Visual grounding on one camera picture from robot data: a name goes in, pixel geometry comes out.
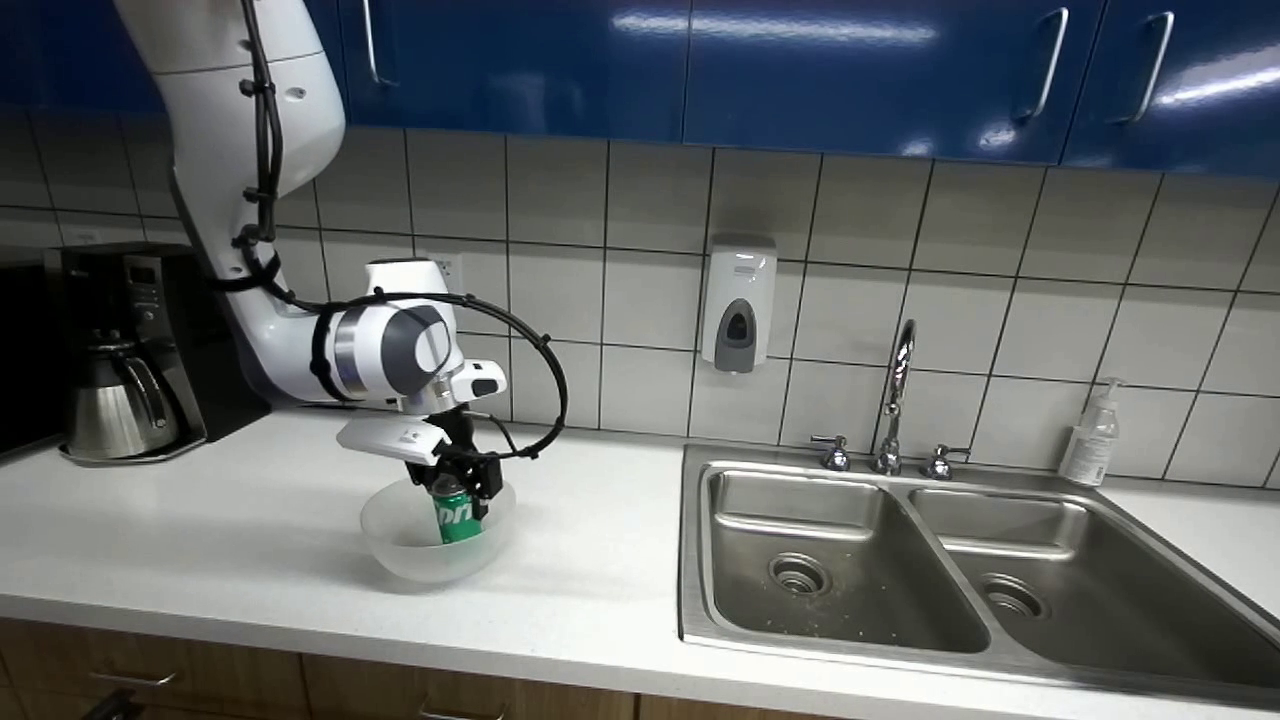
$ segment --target blue cabinet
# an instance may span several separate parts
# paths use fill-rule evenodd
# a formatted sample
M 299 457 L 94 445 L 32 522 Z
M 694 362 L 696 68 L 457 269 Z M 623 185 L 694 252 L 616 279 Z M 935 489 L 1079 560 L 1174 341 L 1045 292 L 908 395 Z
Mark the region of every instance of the blue cabinet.
M 696 0 L 689 139 L 1058 158 L 1100 0 Z
M 1280 176 L 1280 4 L 1117 0 L 1066 158 Z
M 355 124 L 681 139 L 685 0 L 354 0 L 341 26 Z
M 73 111 L 162 111 L 117 4 L 0 0 L 0 105 Z

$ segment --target double sink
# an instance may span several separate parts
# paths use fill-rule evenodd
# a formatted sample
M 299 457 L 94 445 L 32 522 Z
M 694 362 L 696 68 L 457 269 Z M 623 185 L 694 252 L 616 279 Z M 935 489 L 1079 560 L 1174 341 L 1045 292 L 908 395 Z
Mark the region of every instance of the double sink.
M 721 457 L 685 453 L 694 645 L 1280 707 L 1276 619 L 1100 490 Z

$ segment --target green object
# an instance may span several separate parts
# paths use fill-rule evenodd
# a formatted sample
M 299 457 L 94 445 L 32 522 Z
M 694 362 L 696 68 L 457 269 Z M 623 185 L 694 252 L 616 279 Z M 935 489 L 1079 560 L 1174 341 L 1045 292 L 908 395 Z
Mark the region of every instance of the green object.
M 442 490 L 432 490 L 432 500 L 444 544 L 479 536 L 475 505 L 460 485 L 444 485 Z

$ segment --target robotic arm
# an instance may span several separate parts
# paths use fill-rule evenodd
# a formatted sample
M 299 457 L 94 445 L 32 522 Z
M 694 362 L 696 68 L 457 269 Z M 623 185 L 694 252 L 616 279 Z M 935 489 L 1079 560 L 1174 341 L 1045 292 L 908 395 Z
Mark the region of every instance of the robotic arm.
M 355 417 L 341 445 L 403 458 L 426 489 L 460 479 L 486 515 L 505 457 L 475 453 L 466 408 L 508 381 L 499 362 L 460 352 L 453 304 L 499 314 L 534 341 L 562 405 L 565 373 L 522 321 L 449 294 L 436 260 L 367 262 L 373 294 L 354 304 L 291 299 L 270 245 L 275 197 L 317 180 L 344 139 L 341 92 L 306 0 L 117 0 L 117 10 L 174 118 L 187 237 L 229 292 L 270 387 L 299 405 L 403 413 Z M 557 432 L 562 420 L 508 457 L 538 457 Z

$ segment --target wall-mounted dispenser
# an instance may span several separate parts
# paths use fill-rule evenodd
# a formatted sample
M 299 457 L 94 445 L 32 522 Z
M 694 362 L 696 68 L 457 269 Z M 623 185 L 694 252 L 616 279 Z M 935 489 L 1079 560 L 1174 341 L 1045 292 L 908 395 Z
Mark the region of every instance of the wall-mounted dispenser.
M 769 356 L 778 252 L 759 238 L 715 238 L 706 284 L 706 360 L 751 373 Z

